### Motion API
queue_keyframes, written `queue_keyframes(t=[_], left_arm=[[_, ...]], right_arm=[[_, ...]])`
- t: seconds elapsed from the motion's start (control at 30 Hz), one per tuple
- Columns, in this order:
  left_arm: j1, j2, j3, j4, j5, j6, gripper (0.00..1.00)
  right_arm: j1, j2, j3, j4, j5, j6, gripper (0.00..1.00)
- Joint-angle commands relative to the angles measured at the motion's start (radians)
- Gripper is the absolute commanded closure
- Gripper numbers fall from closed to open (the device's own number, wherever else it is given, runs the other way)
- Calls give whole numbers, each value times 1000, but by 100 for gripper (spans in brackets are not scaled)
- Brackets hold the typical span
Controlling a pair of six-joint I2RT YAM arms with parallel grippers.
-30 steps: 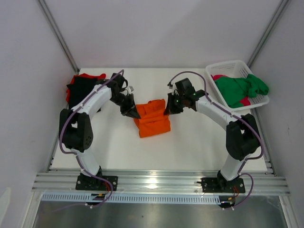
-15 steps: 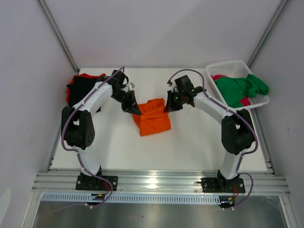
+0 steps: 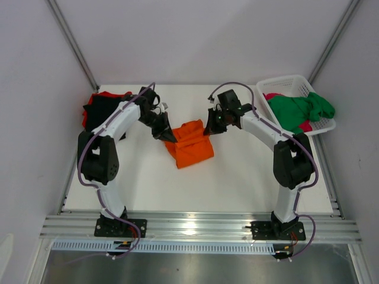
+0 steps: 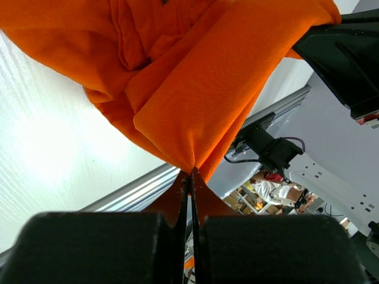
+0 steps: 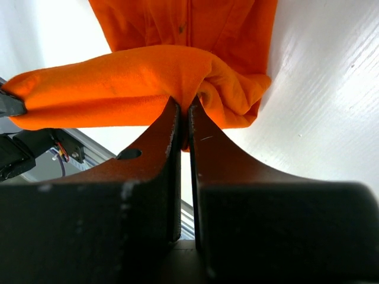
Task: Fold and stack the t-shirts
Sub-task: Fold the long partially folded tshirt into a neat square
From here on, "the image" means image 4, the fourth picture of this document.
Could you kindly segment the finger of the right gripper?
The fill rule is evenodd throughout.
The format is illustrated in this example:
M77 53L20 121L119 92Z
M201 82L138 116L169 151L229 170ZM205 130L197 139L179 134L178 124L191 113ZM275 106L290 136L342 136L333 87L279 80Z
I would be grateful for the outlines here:
M340 24L310 28L293 50L352 118L378 113L378 10L346 14Z

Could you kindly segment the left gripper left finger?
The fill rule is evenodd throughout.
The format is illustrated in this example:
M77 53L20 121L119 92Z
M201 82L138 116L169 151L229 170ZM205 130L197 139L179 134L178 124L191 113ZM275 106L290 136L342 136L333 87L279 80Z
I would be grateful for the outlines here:
M182 283L188 175L142 212L45 212L21 230L2 283Z

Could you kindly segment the orange t shirt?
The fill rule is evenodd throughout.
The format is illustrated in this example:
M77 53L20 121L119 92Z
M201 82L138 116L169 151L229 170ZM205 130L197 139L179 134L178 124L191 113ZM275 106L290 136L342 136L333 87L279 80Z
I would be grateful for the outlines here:
M209 180L271 73L333 1L2 1L1 30L133 143Z

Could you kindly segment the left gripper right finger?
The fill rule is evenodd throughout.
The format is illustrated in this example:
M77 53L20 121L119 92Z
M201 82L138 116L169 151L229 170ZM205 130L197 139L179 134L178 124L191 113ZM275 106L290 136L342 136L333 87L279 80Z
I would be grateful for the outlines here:
M225 204L191 173L197 283L364 283L346 232L330 217L211 214Z

